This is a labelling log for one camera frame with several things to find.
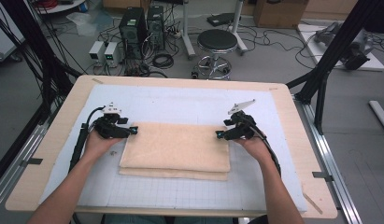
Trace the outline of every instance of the metal rail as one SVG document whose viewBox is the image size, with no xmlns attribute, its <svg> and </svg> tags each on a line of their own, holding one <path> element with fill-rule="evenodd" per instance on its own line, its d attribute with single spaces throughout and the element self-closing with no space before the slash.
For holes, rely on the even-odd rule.
<svg viewBox="0 0 384 224">
<path fill-rule="evenodd" d="M 32 155 L 34 155 L 48 128 L 49 124 L 47 122 L 42 125 L 37 125 L 17 157 L 8 166 L 5 174 L 0 179 L 0 205 L 21 177 L 26 167 L 25 164 L 27 164 Z"/>
<path fill-rule="evenodd" d="M 338 201 L 340 202 L 342 211 L 346 217 L 347 222 L 349 224 L 362 224 L 357 208 L 355 207 L 354 202 L 352 201 L 351 196 L 348 193 L 347 186 L 343 180 L 343 177 L 340 174 L 339 169 L 337 168 L 334 156 L 332 155 L 329 145 L 325 139 L 325 136 L 320 135 L 319 131 L 317 130 L 314 124 L 314 109 L 311 105 L 303 105 L 302 103 L 297 101 L 295 103 L 301 104 L 301 107 L 305 112 L 308 125 L 314 136 L 316 146 L 320 153 L 320 158 L 322 159 L 325 165 L 328 175 L 333 178 L 333 181 L 331 181 L 330 183 L 334 187 L 334 191 L 336 193 Z"/>
</svg>

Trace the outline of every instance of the cardboard box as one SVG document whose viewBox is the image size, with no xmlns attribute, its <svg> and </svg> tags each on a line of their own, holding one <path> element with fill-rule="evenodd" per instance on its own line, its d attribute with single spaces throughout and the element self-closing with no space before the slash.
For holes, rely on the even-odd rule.
<svg viewBox="0 0 384 224">
<path fill-rule="evenodd" d="M 253 19 L 258 27 L 296 29 L 307 4 L 308 0 L 282 0 L 278 4 L 258 0 Z"/>
<path fill-rule="evenodd" d="M 252 16 L 255 6 L 256 4 L 250 4 L 248 1 L 245 1 L 241 9 L 241 15 Z"/>
<path fill-rule="evenodd" d="M 303 18 L 345 20 L 358 0 L 310 0 Z"/>
<path fill-rule="evenodd" d="M 103 4 L 104 7 L 108 8 L 143 7 L 146 12 L 150 5 L 150 0 L 103 0 Z"/>
</svg>

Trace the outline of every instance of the human hand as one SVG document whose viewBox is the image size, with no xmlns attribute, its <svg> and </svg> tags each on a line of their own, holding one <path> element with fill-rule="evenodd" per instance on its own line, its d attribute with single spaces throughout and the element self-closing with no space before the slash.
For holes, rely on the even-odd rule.
<svg viewBox="0 0 384 224">
<path fill-rule="evenodd" d="M 235 139 L 253 158 L 258 162 L 271 160 L 270 152 L 260 137 L 252 137 L 250 139 Z"/>
<path fill-rule="evenodd" d="M 96 130 L 92 130 L 87 136 L 84 154 L 81 157 L 84 160 L 96 162 L 113 145 L 120 142 L 121 138 L 105 139 Z"/>
</svg>

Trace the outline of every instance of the forearm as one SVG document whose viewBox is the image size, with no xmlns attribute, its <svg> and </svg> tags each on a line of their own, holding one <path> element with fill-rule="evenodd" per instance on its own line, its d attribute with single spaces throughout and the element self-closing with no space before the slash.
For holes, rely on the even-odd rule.
<svg viewBox="0 0 384 224">
<path fill-rule="evenodd" d="M 271 158 L 260 160 L 270 224 L 304 223 Z"/>
<path fill-rule="evenodd" d="M 93 162 L 80 160 L 61 185 L 39 205 L 28 223 L 69 223 Z"/>
</svg>

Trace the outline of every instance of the round stool seat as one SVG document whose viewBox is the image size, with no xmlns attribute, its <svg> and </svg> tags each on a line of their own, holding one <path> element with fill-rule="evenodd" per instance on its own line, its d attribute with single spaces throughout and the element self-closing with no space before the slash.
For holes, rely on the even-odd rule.
<svg viewBox="0 0 384 224">
<path fill-rule="evenodd" d="M 228 53 L 235 50 L 237 38 L 230 32 L 223 30 L 203 31 L 197 38 L 201 49 L 213 53 Z"/>
</svg>

